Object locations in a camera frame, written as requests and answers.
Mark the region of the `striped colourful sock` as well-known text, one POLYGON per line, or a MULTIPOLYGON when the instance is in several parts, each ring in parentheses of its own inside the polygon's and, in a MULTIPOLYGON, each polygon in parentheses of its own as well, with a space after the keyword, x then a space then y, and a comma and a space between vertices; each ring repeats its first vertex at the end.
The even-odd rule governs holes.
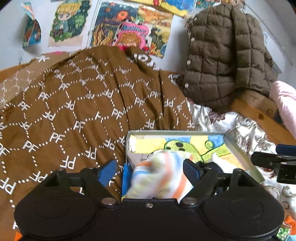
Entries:
POLYGON ((132 171, 130 186, 124 198, 168 199, 180 201, 193 185, 185 176, 183 162, 194 161, 189 152, 161 150, 137 164, 132 171))

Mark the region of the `white floral satin sheet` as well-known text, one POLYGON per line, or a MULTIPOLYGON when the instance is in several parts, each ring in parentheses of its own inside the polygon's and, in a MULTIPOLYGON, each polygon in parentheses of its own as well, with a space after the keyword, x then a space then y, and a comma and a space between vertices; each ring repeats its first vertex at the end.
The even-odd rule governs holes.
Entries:
MULTIPOLYGON (((295 145, 290 132, 273 119, 276 103, 258 92, 238 92, 230 112, 223 114, 194 104, 189 98, 186 101, 198 131, 227 133, 249 157, 254 152, 276 154, 277 144, 295 145)), ((285 210, 285 219, 289 215, 295 220, 295 185, 278 183, 273 170, 259 167, 259 171, 264 188, 285 210)))

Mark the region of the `orange patterned mat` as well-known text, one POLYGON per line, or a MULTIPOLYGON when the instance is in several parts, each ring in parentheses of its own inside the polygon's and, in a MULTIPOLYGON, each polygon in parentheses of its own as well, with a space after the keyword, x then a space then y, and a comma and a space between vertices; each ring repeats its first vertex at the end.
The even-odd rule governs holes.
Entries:
POLYGON ((283 222, 283 225, 290 226, 292 231, 287 240, 295 240, 296 238, 296 222, 291 216, 287 216, 286 219, 283 222))

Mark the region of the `pink folded blanket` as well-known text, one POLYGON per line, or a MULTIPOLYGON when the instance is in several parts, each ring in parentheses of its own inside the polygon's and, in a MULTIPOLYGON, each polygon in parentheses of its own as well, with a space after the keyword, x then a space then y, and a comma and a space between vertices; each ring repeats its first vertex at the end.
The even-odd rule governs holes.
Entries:
POLYGON ((295 88, 283 81, 275 81, 269 98, 276 103, 283 124, 295 138, 295 88))

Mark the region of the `grey tray with painting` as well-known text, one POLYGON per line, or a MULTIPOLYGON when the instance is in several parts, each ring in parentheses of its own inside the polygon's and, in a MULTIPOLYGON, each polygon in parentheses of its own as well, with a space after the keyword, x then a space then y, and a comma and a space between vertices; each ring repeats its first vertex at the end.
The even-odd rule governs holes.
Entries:
POLYGON ((214 162, 219 171, 232 173, 243 169, 258 183, 264 178, 250 158, 225 133, 197 131, 130 131, 126 137, 126 164, 122 179, 122 197, 130 187, 132 171, 149 155, 158 151, 184 151, 193 155, 193 163, 214 162))

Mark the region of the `green bead bag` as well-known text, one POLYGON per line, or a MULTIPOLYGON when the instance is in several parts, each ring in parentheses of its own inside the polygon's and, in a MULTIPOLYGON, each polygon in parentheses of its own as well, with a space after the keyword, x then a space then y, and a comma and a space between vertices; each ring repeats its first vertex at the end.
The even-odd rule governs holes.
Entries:
POLYGON ((282 225, 276 235, 277 239, 280 241, 286 241, 291 234, 291 227, 287 225, 282 225))

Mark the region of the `brown PF patterned quilt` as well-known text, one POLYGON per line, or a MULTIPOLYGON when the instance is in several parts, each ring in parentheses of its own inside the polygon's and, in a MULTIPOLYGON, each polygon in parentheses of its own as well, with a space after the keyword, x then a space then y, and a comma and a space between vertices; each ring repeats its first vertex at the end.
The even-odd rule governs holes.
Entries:
POLYGON ((121 197, 131 130, 193 131, 170 73, 135 47, 43 54, 1 80, 1 240, 18 234, 19 201, 54 170, 117 162, 108 190, 121 197))

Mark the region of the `brown quilted puffer jacket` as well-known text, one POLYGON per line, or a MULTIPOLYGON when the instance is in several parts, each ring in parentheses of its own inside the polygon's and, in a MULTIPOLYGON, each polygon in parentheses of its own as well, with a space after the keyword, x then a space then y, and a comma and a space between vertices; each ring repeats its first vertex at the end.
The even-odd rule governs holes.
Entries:
POLYGON ((277 75, 255 17, 219 4, 189 18, 186 28, 189 48, 181 89, 187 98, 222 113, 241 91, 269 97, 277 75))

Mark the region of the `pink comic girl poster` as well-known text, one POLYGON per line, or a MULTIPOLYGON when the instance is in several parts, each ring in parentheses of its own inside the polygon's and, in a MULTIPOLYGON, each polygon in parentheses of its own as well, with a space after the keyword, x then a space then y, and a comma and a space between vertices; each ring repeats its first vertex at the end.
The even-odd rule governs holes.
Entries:
POLYGON ((133 46, 148 52, 152 43, 152 28, 153 25, 147 23, 123 21, 115 32, 112 46, 133 46))

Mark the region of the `curled paper drawing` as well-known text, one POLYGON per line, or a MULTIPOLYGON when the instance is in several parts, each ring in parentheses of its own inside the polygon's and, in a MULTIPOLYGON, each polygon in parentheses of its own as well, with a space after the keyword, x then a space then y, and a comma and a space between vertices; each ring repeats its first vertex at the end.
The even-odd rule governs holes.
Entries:
POLYGON ((23 48, 28 46, 38 44, 41 42, 41 28, 40 24, 37 21, 34 11, 32 8, 32 4, 27 1, 21 3, 21 7, 24 9, 25 13, 28 16, 24 36, 23 36, 23 48))

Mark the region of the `yellow monster painting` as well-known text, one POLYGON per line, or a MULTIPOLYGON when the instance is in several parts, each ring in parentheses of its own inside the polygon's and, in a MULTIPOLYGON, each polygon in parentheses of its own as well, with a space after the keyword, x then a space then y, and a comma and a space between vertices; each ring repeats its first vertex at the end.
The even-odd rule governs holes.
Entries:
POLYGON ((136 20, 152 26, 149 34, 152 39, 149 53, 163 58, 170 36, 173 14, 140 4, 136 20))

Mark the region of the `blond boy drawing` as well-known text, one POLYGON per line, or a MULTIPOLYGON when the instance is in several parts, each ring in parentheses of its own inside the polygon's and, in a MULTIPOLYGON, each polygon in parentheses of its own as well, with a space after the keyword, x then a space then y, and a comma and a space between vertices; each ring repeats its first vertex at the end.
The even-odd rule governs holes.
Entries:
POLYGON ((55 11, 49 47, 80 47, 92 1, 63 1, 55 11))

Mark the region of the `blue orange swirl painting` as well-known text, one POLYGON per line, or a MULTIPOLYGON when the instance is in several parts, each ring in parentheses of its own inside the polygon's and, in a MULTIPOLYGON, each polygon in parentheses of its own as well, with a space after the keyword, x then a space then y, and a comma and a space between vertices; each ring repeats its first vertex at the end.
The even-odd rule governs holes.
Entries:
POLYGON ((137 12, 137 4, 100 1, 89 31, 88 46, 111 46, 119 25, 125 20, 133 22, 137 12))

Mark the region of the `pink jellyfish painting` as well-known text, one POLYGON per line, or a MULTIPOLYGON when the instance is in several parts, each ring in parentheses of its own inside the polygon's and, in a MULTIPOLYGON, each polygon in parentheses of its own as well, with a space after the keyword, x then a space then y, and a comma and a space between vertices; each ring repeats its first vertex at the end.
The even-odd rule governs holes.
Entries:
POLYGON ((195 7, 195 0, 166 0, 161 1, 160 7, 168 12, 184 18, 195 7))

